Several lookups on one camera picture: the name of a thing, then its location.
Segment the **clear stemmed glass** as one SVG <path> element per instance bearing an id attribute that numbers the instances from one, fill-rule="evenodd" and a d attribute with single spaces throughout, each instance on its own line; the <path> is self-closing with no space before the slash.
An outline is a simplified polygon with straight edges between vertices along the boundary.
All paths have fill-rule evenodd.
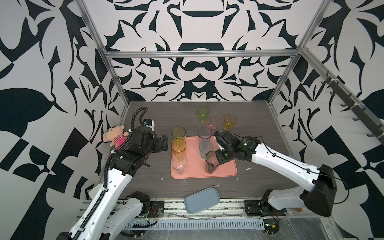
<path id="1" fill-rule="evenodd" d="M 172 157 L 172 168 L 179 174 L 184 174 L 188 164 L 188 159 L 183 155 L 175 155 Z"/>

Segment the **tall green glass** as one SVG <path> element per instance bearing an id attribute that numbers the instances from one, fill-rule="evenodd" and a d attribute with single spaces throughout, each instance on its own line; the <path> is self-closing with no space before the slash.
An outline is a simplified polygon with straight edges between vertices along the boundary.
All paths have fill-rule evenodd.
<path id="1" fill-rule="evenodd" d="M 171 135 L 173 140 L 178 140 L 178 139 L 185 140 L 186 130 L 183 127 L 174 127 L 171 131 Z"/>

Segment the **pink plastic tray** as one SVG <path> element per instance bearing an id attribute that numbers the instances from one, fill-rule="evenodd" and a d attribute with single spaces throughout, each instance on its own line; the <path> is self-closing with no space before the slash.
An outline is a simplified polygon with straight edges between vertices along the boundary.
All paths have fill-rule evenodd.
<path id="1" fill-rule="evenodd" d="M 221 178 L 233 177 L 237 174 L 237 166 L 234 160 L 219 165 L 213 173 L 208 173 L 206 171 L 206 160 L 200 155 L 198 137 L 186 137 L 185 140 L 187 144 L 187 165 L 182 174 L 179 174 L 176 169 L 171 167 L 171 176 L 174 179 Z"/>

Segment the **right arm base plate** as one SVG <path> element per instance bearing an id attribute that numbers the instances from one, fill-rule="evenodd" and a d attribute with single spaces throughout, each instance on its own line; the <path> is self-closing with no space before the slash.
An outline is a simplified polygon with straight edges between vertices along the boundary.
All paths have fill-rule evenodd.
<path id="1" fill-rule="evenodd" d="M 287 210 L 276 210 L 261 200 L 244 200 L 245 212 L 248 217 L 285 216 Z"/>

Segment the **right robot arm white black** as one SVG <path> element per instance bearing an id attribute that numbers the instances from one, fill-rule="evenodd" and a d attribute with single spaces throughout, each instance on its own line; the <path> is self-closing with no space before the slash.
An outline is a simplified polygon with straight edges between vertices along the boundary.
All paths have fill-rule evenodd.
<path id="1" fill-rule="evenodd" d="M 229 131 L 217 131 L 214 139 L 219 145 L 216 159 L 220 165 L 232 160 L 248 161 L 273 170 L 298 185 L 286 190 L 266 190 L 258 203 L 257 215 L 269 216 L 283 209 L 306 208 L 319 216 L 331 216 L 337 183 L 329 166 L 316 167 L 299 162 L 268 147 L 261 137 L 238 137 Z"/>

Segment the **small green glass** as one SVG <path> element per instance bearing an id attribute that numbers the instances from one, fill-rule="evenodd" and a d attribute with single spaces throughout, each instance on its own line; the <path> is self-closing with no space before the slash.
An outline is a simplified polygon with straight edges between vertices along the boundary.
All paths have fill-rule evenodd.
<path id="1" fill-rule="evenodd" d="M 197 113 L 198 113 L 198 120 L 200 122 L 205 122 L 206 119 L 209 117 L 209 108 L 205 106 L 198 107 Z"/>

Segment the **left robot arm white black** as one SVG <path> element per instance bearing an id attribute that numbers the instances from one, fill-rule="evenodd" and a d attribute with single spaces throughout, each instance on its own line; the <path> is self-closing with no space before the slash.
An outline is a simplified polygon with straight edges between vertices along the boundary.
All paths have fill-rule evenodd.
<path id="1" fill-rule="evenodd" d="M 147 166 L 152 153 L 166 152 L 169 139 L 161 137 L 150 127 L 132 130 L 119 148 L 112 150 L 104 170 L 103 183 L 95 199 L 68 231 L 58 235 L 59 240 L 113 240 L 136 217 L 147 215 L 150 197 L 136 191 L 115 214 L 115 204 L 138 169 Z"/>

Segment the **teal frosted cup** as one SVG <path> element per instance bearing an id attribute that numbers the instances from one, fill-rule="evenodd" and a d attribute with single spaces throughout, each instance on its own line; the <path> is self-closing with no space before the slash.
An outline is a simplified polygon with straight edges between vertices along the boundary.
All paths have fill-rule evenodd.
<path id="1" fill-rule="evenodd" d="M 200 150 L 200 156 L 203 160 L 206 159 L 206 155 L 214 150 L 214 146 L 211 142 L 206 141 L 206 142 L 201 142 L 199 145 L 199 150 Z"/>

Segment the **tall blue glass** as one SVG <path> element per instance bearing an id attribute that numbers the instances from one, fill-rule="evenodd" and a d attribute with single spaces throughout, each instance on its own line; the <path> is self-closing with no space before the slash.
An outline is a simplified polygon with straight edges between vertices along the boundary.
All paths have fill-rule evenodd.
<path id="1" fill-rule="evenodd" d="M 207 143 L 211 140 L 212 131 L 207 127 L 199 128 L 198 130 L 198 142 L 199 145 L 202 143 Z"/>

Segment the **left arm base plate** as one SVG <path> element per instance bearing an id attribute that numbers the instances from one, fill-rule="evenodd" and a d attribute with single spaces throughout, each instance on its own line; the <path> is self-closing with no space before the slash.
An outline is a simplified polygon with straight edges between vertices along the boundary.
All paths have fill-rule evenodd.
<path id="1" fill-rule="evenodd" d="M 164 201 L 150 201 L 149 209 L 147 211 L 148 218 L 157 218 L 164 213 L 165 202 Z"/>

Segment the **tall amber glass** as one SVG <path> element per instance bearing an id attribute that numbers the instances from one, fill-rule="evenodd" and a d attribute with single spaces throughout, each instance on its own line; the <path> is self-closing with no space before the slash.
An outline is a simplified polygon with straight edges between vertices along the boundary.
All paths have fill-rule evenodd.
<path id="1" fill-rule="evenodd" d="M 183 139 L 175 139 L 171 144 L 174 156 L 186 156 L 187 143 Z"/>

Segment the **tall dark grey glass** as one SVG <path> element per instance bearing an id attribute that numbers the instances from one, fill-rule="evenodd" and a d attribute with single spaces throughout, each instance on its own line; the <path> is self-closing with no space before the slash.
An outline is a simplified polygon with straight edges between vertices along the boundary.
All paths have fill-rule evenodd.
<path id="1" fill-rule="evenodd" d="M 206 154 L 206 165 L 205 169 L 208 174 L 212 174 L 217 167 L 220 165 L 216 152 L 215 151 L 210 151 Z"/>

